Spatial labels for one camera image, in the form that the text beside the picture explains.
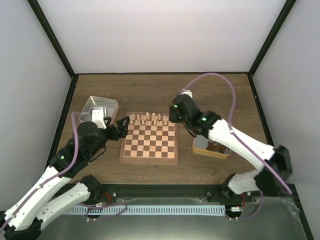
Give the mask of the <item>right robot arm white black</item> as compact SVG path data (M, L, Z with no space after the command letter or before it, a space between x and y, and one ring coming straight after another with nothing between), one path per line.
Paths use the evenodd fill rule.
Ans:
M233 128L217 113L201 111L187 94L173 99L169 107L169 120L183 124L193 137L203 136L224 145L254 166L252 171L232 174L225 180L226 186L222 188L225 200L232 202L240 194L254 191L261 191L270 197L284 193L292 195L287 183L292 165L286 147L262 143Z

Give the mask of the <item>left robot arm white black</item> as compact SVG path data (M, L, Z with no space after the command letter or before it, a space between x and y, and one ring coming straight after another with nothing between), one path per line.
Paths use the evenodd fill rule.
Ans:
M103 118L106 127L85 121L76 125L71 120L73 136L65 147L52 158L39 180L11 208L0 217L0 232L7 240L36 240L54 219L75 205L86 201L97 202L102 196L102 185L92 175L84 176L71 189L55 196L82 169L95 160L107 141L117 141L128 134L128 116L111 124Z

